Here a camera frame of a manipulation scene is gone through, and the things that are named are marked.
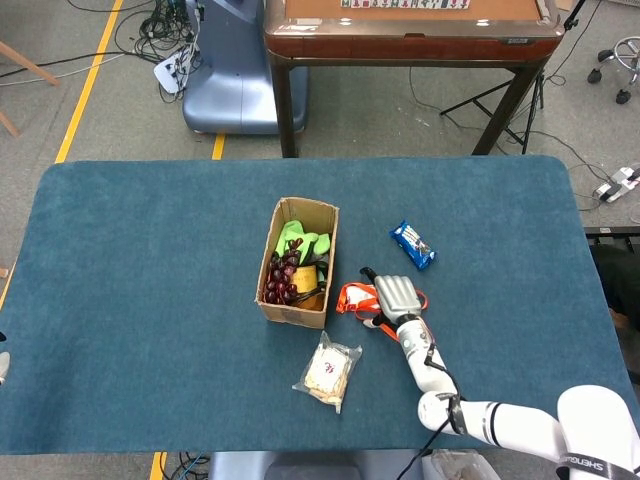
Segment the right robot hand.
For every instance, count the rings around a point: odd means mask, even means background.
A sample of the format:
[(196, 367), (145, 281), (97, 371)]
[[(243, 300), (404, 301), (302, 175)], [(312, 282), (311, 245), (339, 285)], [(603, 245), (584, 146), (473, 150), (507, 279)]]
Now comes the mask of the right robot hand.
[(406, 316), (419, 317), (423, 302), (413, 283), (407, 276), (378, 275), (370, 267), (363, 267), (360, 273), (366, 276), (376, 290), (380, 312), (364, 323), (369, 328), (386, 326), (395, 330)]

